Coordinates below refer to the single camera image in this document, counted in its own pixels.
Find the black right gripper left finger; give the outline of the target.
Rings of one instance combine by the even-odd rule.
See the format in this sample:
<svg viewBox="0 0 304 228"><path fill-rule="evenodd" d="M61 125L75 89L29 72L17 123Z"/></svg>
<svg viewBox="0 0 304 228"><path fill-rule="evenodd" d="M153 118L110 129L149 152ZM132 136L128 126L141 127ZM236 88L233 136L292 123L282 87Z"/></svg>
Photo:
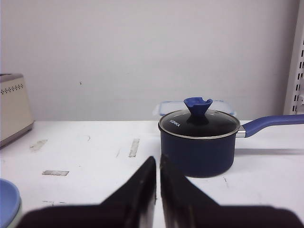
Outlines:
<svg viewBox="0 0 304 228"><path fill-rule="evenodd" d="M150 156L100 204L46 207L28 212L19 228L151 228L156 202L156 161Z"/></svg>

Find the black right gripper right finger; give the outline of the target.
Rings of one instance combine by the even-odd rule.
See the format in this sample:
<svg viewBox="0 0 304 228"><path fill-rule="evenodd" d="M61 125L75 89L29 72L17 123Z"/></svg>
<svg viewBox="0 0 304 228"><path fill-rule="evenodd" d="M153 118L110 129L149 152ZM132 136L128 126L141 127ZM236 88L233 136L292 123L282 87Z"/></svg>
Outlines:
<svg viewBox="0 0 304 228"><path fill-rule="evenodd" d="M271 206L221 206L192 184L167 156L160 160L161 199L168 228L300 228L287 209Z"/></svg>

